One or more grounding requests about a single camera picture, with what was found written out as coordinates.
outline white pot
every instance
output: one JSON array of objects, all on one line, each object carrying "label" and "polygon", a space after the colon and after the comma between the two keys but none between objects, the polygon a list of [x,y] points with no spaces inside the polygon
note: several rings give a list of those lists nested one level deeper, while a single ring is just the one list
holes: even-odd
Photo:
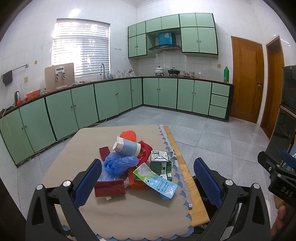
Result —
[{"label": "white pot", "polygon": [[163,74],[163,68],[161,68],[160,66],[158,66],[158,68],[155,68],[155,73],[156,74]]}]

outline blue box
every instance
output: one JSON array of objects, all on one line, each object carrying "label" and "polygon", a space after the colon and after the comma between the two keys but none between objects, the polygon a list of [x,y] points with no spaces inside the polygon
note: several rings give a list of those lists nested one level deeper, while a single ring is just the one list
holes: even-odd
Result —
[{"label": "blue box", "polygon": [[162,33],[159,35],[159,45],[176,44],[176,36],[173,33]]}]

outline silver screw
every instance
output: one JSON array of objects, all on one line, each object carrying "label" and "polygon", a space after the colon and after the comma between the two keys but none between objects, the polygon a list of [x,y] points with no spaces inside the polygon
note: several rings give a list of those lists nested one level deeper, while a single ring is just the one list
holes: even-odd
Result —
[{"label": "silver screw", "polygon": [[37,190],[41,190],[42,188],[43,188],[43,185],[42,185],[42,184],[39,184],[39,185],[36,187]]},{"label": "silver screw", "polygon": [[256,188],[256,189],[259,189],[259,188],[260,188],[260,185],[259,185],[258,183],[254,183],[253,186],[254,186],[254,188]]},{"label": "silver screw", "polygon": [[70,184],[71,184],[70,181],[64,181],[64,182],[63,182],[63,186],[64,186],[64,187],[68,187],[68,186],[70,186]]},{"label": "silver screw", "polygon": [[233,181],[231,181],[231,180],[226,180],[225,183],[226,183],[226,185],[231,186],[231,185],[233,184]]}]

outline wooden table edge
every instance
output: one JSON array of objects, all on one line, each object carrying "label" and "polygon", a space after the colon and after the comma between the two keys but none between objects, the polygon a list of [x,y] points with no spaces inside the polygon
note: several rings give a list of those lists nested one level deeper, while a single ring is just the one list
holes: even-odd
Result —
[{"label": "wooden table edge", "polygon": [[165,132],[168,136],[168,140],[175,151],[179,166],[181,168],[181,171],[184,175],[184,179],[188,185],[188,188],[189,188],[189,191],[191,194],[193,208],[188,211],[188,213],[192,217],[191,226],[196,227],[198,225],[207,223],[210,221],[209,216],[208,216],[205,206],[202,202],[200,193],[199,193],[199,191],[195,185],[195,182],[190,174],[190,171],[187,167],[187,164],[185,163],[185,161],[181,155],[181,152],[177,146],[177,143],[175,142],[175,139],[174,139],[172,133],[170,132],[169,127],[164,126],[164,129],[165,129]]}]

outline tiled floor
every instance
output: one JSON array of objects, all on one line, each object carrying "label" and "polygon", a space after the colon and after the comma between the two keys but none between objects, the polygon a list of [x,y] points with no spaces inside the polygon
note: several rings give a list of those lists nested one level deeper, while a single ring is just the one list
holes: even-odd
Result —
[{"label": "tiled floor", "polygon": [[[232,117],[227,123],[175,111],[140,107],[96,127],[152,124],[170,128],[192,175],[193,163],[197,157],[201,157],[210,169],[232,179],[237,185],[259,183],[272,206],[271,223],[274,222],[276,209],[273,195],[267,189],[270,180],[257,162],[258,153],[268,145],[268,138],[259,125]],[[18,168],[20,205],[25,217],[34,188],[69,140],[53,146]]]}]

